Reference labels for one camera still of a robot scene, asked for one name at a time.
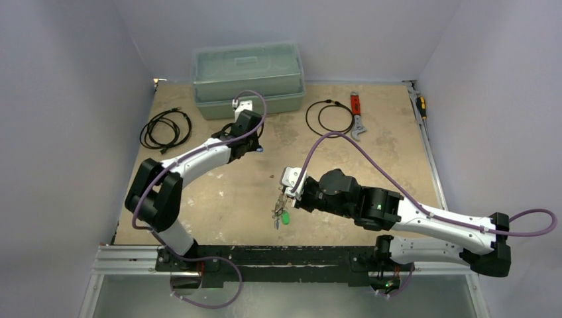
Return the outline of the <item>metal keyring with keys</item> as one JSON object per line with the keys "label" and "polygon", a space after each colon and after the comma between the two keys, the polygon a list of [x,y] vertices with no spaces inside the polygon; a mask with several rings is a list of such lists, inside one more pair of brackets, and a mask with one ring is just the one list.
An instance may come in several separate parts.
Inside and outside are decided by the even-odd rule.
{"label": "metal keyring with keys", "polygon": [[276,203],[274,204],[273,212],[273,220],[274,220],[274,228],[278,230],[281,225],[288,225],[290,223],[290,216],[288,214],[288,207],[292,202],[292,198],[285,194],[285,188],[280,187],[280,194]]}

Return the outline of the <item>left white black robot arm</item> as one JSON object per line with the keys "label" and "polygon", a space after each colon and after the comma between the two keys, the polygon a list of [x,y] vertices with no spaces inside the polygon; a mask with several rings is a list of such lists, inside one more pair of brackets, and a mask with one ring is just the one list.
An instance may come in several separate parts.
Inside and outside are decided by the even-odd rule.
{"label": "left white black robot arm", "polygon": [[178,219],[183,190],[206,173],[260,149],[259,130],[264,117],[243,110],[224,130],[199,147],[173,159],[141,162],[125,198],[134,229],[150,231],[172,253],[172,263],[182,271],[197,264],[197,240]]}

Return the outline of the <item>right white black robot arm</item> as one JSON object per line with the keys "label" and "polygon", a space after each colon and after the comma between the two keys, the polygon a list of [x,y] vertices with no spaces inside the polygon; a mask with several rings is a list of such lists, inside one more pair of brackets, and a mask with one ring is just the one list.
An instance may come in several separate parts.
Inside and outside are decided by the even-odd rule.
{"label": "right white black robot arm", "polygon": [[512,264],[507,236],[509,218],[503,213],[474,217],[414,203],[398,192],[368,187],[340,169],[319,180],[301,168],[286,167],[280,178],[282,195],[292,206],[347,219],[368,231],[402,231],[422,238],[379,237],[372,261],[377,268],[413,262],[450,262],[484,276],[504,278]]}

